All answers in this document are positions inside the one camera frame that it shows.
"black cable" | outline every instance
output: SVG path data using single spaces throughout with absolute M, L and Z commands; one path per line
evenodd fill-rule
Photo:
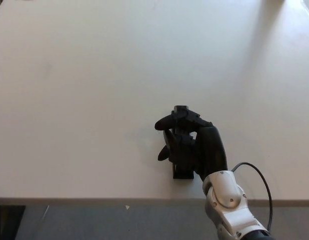
M 250 167 L 252 167 L 254 170 L 256 170 L 258 172 L 258 174 L 260 175 L 260 177 L 262 178 L 262 181 L 265 185 L 266 191 L 268 193 L 268 198 L 269 198 L 269 221 L 268 221 L 268 226 L 267 226 L 267 230 L 270 233 L 271 231 L 271 224 L 273 222 L 273 198 L 271 197 L 271 192 L 268 186 L 268 183 L 265 179 L 265 177 L 263 176 L 263 174 L 261 173 L 261 171 L 254 166 L 253 164 L 249 163 L 249 162 L 240 162 L 239 164 L 237 164 L 231 171 L 235 172 L 237 170 L 237 168 L 239 168 L 242 165 L 248 165 Z

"white robotic arm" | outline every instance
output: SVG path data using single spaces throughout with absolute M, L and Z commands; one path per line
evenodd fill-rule
M 205 212 L 214 223 L 219 240 L 273 240 L 250 212 L 246 194 L 232 171 L 209 174 L 202 188 L 206 195 Z
M 237 185 L 233 173 L 238 165 L 233 171 L 228 170 L 221 137 L 211 122 L 202 120 L 187 106 L 179 105 L 154 127 L 164 131 L 166 146 L 159 153 L 158 160 L 169 158 L 173 163 L 173 178 L 193 179 L 196 172 L 202 179 L 206 196 L 205 212 L 214 223 L 219 240 L 274 240 L 250 212 L 246 194 Z M 196 139 L 190 135 L 192 132 L 197 133 Z M 250 163 L 243 164 L 256 169 Z M 266 184 L 271 199 L 264 177 L 256 170 Z

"floor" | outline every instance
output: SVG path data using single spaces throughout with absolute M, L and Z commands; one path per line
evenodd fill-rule
M 30 206 L 16 240 L 217 240 L 203 206 Z M 268 209 L 251 212 L 263 225 Z M 309 208 L 274 209 L 276 240 L 309 240 Z

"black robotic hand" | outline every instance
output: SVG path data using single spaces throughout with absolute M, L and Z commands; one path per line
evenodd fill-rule
M 211 172 L 228 169 L 217 128 L 187 106 L 175 106 L 154 128 L 163 131 L 166 143 L 158 160 L 169 158 L 174 179 L 193 179 L 196 172 L 204 180 Z M 197 133 L 196 139 L 190 135 L 192 132 Z

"white table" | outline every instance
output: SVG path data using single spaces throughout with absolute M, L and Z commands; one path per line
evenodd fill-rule
M 0 204 L 197 203 L 155 122 L 188 105 L 277 205 L 309 204 L 309 12 L 294 0 L 5 0 Z M 236 172 L 256 205 L 251 168 Z

